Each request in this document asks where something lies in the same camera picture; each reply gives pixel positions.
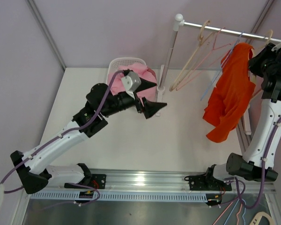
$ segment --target white rack pole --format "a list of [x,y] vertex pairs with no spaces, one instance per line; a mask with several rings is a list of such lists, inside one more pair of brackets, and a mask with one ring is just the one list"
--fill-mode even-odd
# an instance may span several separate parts
[[[161,90],[164,89],[164,82],[165,82],[165,78],[166,78],[167,73],[168,73],[168,68],[169,68],[171,57],[172,57],[174,45],[175,45],[175,42],[176,42],[176,37],[177,37],[178,30],[179,30],[179,26],[184,26],[184,25],[190,26],[190,27],[193,27],[193,28],[197,28],[197,29],[200,29],[202,27],[201,24],[185,22],[183,20],[183,16],[181,14],[177,14],[175,16],[175,24],[174,24],[174,29],[173,29],[173,33],[172,33],[172,38],[171,38],[171,41],[170,41],[170,47],[169,47],[169,50],[168,50],[166,62],[164,64],[164,69],[163,69],[163,73],[162,73],[162,76],[161,76],[161,81],[160,81],[159,87],[158,87]],[[204,30],[211,31],[211,32],[217,32],[217,31],[220,31],[221,28],[206,26],[204,28]],[[258,41],[266,41],[268,39],[268,37],[260,36],[260,35],[257,35],[257,34],[242,33],[242,32],[239,32],[239,31],[227,30],[227,29],[222,29],[220,31],[220,33],[235,36],[235,37],[239,37],[242,34],[242,38],[258,40]],[[271,38],[271,42],[280,43],[281,39]]]
[[[197,29],[200,29],[202,27],[201,24],[195,24],[195,23],[191,23],[191,22],[184,22],[184,25],[185,26],[190,26],[190,27],[193,27],[193,28],[197,28]],[[212,31],[212,32],[218,32],[219,30],[221,30],[221,28],[206,26],[204,28],[204,30]],[[239,37],[242,34],[242,38],[258,40],[258,41],[267,41],[268,40],[268,37],[265,37],[265,36],[260,36],[260,35],[257,35],[257,34],[250,34],[250,33],[242,33],[242,32],[234,31],[234,30],[222,29],[220,31],[220,33],[221,34],[227,34],[227,35],[230,35],[230,36],[235,36],[235,37]],[[271,42],[273,42],[273,43],[280,43],[281,40],[280,39],[271,38]]]

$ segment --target robotic arm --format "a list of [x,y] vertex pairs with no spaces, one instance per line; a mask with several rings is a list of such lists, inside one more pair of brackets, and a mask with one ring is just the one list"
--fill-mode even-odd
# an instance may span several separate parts
[[[86,95],[85,107],[73,116],[55,138],[25,153],[15,151],[11,154],[14,166],[26,161],[16,171],[28,194],[36,193],[47,185],[71,188],[70,183],[74,183],[89,186],[92,173],[85,164],[51,166],[50,163],[71,147],[91,138],[104,128],[108,124],[104,117],[135,106],[138,113],[143,113],[148,119],[167,105],[150,102],[145,97],[142,98],[142,104],[136,93],[152,88],[156,83],[139,78],[131,70],[125,70],[123,73],[122,82],[126,91],[114,96],[105,83],[96,84]],[[104,99],[105,102],[100,109],[101,101]]]
[[281,43],[269,43],[249,60],[249,70],[263,78],[261,115],[253,139],[243,156],[231,153],[227,163],[212,165],[205,174],[186,177],[190,190],[231,190],[225,181],[237,176],[261,182],[262,193],[264,182],[273,182],[278,177],[273,167],[281,138]]

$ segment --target white tabletop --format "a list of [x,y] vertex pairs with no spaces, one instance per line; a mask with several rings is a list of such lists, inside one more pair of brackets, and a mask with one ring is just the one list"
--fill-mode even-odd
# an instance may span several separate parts
[[[53,162],[85,163],[89,168],[141,171],[205,172],[224,164],[230,153],[241,154],[236,130],[214,143],[206,138],[213,126],[202,119],[209,94],[200,96],[213,76],[206,71],[181,91],[169,92],[179,70],[169,70],[161,116],[145,119],[131,108],[106,118],[108,125]],[[48,119],[42,143],[59,132],[86,103],[85,96],[106,79],[105,68],[67,68]]]

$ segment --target pink hanger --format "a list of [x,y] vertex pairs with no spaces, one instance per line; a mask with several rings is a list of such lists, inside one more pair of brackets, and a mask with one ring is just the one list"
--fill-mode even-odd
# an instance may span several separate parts
[[[215,48],[215,43],[216,43],[216,40],[217,40],[217,36],[218,36],[219,33],[221,32],[221,30],[224,29],[224,28],[225,28],[225,27],[221,28],[221,29],[217,32],[217,34],[216,34],[216,36],[215,36],[215,39],[214,39],[214,44],[213,44],[213,46],[212,46],[211,51],[210,51],[210,52],[205,56],[205,58],[196,66],[196,68],[193,69],[193,71],[188,75],[187,78],[189,78],[189,77],[196,71],[196,69],[210,56],[210,54],[211,54],[213,51],[219,50],[219,49],[221,49],[221,48],[224,48],[224,47],[226,47],[226,46],[229,46],[229,45],[232,45],[232,44],[233,44],[233,43],[229,43],[229,44],[225,44],[225,45],[223,45],[223,46],[220,46],[220,47]],[[215,61],[213,61],[210,65],[208,65],[208,67],[211,66],[211,65],[213,65],[214,63],[216,63],[216,62],[217,62],[220,58],[222,58],[225,54],[221,55],[219,58],[217,58]],[[181,88],[183,88],[184,86],[186,86],[189,82],[191,82],[194,78],[196,78],[197,76],[199,76],[199,75],[200,75],[201,73],[203,73],[203,72],[204,72],[204,70],[200,71],[198,74],[195,75],[195,77],[191,78],[190,80],[188,80],[188,81],[186,81],[186,82],[183,82],[183,80],[182,80],[181,83],[183,83],[183,84],[180,85],[180,86],[178,85],[178,86],[176,87],[176,90],[180,90]]]

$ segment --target metal frame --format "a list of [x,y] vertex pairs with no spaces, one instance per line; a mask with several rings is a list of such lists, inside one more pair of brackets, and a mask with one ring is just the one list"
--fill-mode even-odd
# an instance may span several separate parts
[[[184,181],[187,175],[196,175],[192,172],[146,172],[146,171],[117,171],[91,169],[93,173],[106,174],[105,190],[100,191],[103,201],[154,201],[154,202],[204,202],[206,194],[218,193],[215,191],[190,191],[189,185]],[[257,182],[246,182],[246,193],[256,194],[259,192],[260,184]],[[232,191],[236,194],[236,186],[232,185]],[[281,221],[281,213],[275,199],[275,188],[273,183],[265,185],[264,194],[269,199],[269,208],[276,221]],[[77,197],[77,189],[45,188],[44,190],[27,195],[22,192],[21,201],[16,210],[12,225],[22,224],[29,199],[58,199],[65,200],[68,197]]]
[[31,10],[31,13],[33,14],[39,28],[41,29],[45,39],[47,40],[47,43],[49,45],[49,47],[51,48],[52,53],[54,54],[56,60],[58,61],[60,67],[62,68],[63,71],[66,70],[66,65],[65,62],[55,44],[55,41],[53,40],[47,26],[46,23],[43,20],[43,17],[41,15],[41,13],[39,12],[36,3],[34,2],[34,0],[25,0],[29,9]]
[[[260,27],[262,26],[265,18],[267,17],[267,15],[269,14],[269,12],[271,11],[271,9],[273,8],[273,5],[274,3],[276,2],[277,0],[267,0],[266,4],[264,5],[257,21],[255,22],[252,30],[251,30],[251,33],[257,33],[258,30],[260,29]],[[250,39],[250,40],[247,40],[247,43],[251,43],[253,40]]]
[[281,225],[281,209],[278,204],[277,195],[265,194],[265,196],[271,217],[275,221],[275,224]]

